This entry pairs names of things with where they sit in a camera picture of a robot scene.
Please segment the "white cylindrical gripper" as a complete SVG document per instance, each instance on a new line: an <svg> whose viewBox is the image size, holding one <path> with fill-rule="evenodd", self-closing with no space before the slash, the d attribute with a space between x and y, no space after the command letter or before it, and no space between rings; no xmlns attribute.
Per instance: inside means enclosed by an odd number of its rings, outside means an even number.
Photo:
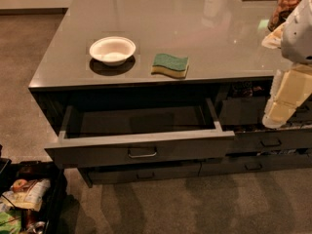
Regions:
<svg viewBox="0 0 312 234"><path fill-rule="evenodd" d="M262 124L277 129L287 123L294 112L312 94L312 66L294 63L290 69L278 70L273 78Z"/></svg>

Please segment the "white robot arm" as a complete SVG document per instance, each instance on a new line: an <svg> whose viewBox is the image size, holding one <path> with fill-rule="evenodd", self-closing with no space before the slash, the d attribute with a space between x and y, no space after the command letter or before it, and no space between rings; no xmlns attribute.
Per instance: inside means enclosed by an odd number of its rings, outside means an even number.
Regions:
<svg viewBox="0 0 312 234"><path fill-rule="evenodd" d="M276 48L292 62L290 69L278 69L273 78L262 124L276 129L285 125L312 95L312 0L301 0L287 20L262 41Z"/></svg>

